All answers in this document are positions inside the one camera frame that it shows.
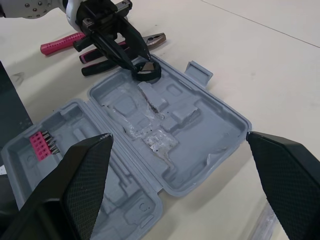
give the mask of gray plastic tool case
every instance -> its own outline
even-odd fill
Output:
[[[206,91],[212,73],[190,62],[183,74],[152,57],[159,81],[137,82],[119,69],[89,90],[88,102],[72,100],[8,142],[1,154],[19,208],[70,146],[113,133],[91,239],[140,239],[162,215],[161,189],[187,195],[238,148],[251,124]],[[29,137],[45,130],[60,153],[38,161]]]

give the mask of molded compartment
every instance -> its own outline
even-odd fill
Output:
[[[89,98],[164,189],[185,196],[238,148],[251,124],[196,84],[196,68],[190,78],[153,58],[162,69],[157,82],[134,81],[120,69]]]
[[[38,161],[29,137],[44,130],[54,137],[60,153]],[[18,207],[23,206],[38,183],[59,164],[70,146],[106,132],[114,131],[99,124],[84,102],[75,100],[11,140],[2,156]],[[137,170],[125,166],[126,158],[134,159],[114,144],[104,198],[91,239],[106,236],[113,240],[138,239],[161,217],[162,202],[157,193],[146,181],[141,181],[143,177],[137,176]]]

